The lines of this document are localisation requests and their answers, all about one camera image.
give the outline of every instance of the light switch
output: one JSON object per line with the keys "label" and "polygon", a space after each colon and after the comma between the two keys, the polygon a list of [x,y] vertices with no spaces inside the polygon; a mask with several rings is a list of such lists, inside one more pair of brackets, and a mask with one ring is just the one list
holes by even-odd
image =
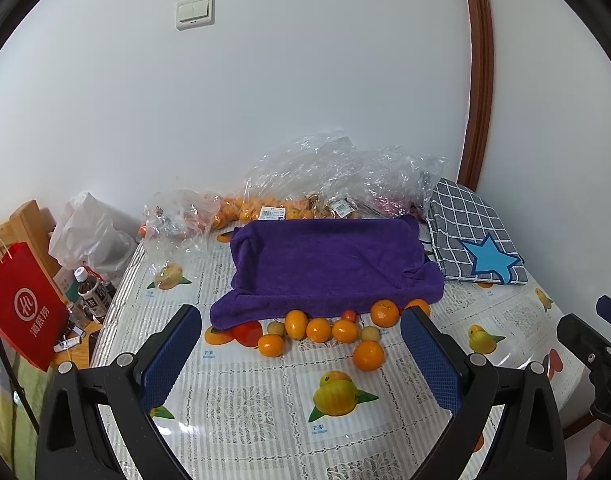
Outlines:
{"label": "light switch", "polygon": [[184,0],[176,4],[176,28],[200,27],[214,23],[214,0]]}

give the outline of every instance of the plaid fabric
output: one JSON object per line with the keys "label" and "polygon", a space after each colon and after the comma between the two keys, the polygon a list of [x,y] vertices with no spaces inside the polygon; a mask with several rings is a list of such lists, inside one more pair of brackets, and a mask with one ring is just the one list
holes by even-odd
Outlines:
{"label": "plaid fabric", "polygon": [[[472,273],[473,257],[460,240],[481,243],[490,234],[499,250],[520,258],[496,211],[474,192],[445,178],[432,193],[428,226],[432,249],[446,280],[502,283],[494,272]],[[509,270],[509,283],[527,283],[527,272],[522,264]]]}

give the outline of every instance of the purple cloth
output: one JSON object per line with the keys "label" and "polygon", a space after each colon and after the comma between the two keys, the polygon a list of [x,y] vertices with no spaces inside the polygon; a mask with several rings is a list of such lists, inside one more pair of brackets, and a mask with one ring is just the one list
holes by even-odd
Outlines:
{"label": "purple cloth", "polygon": [[220,330],[293,309],[329,318],[347,309],[365,314],[378,300],[402,308],[443,296],[443,274],[426,258],[412,216],[255,221],[237,229],[230,246],[234,290],[210,310]]}

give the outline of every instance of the silver screw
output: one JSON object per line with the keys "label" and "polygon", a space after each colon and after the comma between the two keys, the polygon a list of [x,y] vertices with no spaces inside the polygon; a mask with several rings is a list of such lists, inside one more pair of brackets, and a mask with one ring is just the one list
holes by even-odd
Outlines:
{"label": "silver screw", "polygon": [[535,374],[540,375],[545,371],[543,365],[541,363],[530,363],[530,370],[532,370]]}
{"label": "silver screw", "polygon": [[470,355],[470,362],[474,366],[485,366],[485,364],[488,362],[488,360],[485,358],[484,355],[481,355],[481,354],[472,354],[472,355]]}
{"label": "silver screw", "polygon": [[72,370],[72,362],[71,361],[66,361],[64,363],[59,364],[59,373],[60,374],[66,374],[70,370]]}
{"label": "silver screw", "polygon": [[134,360],[134,356],[132,354],[121,354],[116,358],[116,364],[119,366],[127,366]]}

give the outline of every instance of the plastic bag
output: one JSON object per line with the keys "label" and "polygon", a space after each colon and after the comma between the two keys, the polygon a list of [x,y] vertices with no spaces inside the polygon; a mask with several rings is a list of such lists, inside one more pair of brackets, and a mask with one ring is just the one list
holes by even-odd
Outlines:
{"label": "plastic bag", "polygon": [[150,270],[164,278],[169,264],[178,264],[186,252],[200,253],[205,235],[220,219],[221,198],[189,189],[155,193],[144,210],[144,246]]}
{"label": "plastic bag", "polygon": [[405,146],[359,150],[345,136],[304,137],[264,156],[248,172],[239,219],[266,206],[286,218],[424,218],[445,159]]}
{"label": "plastic bag", "polygon": [[134,239],[114,229],[101,204],[84,192],[65,205],[48,252],[66,269],[85,265],[115,281],[123,276],[135,249]]}

